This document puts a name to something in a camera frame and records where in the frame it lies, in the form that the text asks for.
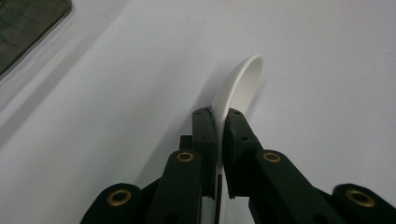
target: white background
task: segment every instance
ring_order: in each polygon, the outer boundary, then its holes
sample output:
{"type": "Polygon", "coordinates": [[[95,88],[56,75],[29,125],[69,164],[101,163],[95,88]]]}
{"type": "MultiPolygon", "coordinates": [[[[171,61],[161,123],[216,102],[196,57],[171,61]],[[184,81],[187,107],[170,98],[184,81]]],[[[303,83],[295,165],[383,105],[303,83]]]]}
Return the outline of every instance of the white background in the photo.
{"type": "MultiPolygon", "coordinates": [[[[260,53],[247,119],[317,188],[396,205],[395,1],[74,0],[0,83],[1,223],[79,223],[161,176],[191,112],[260,53]]],[[[247,200],[226,223],[252,223],[247,200]]]]}

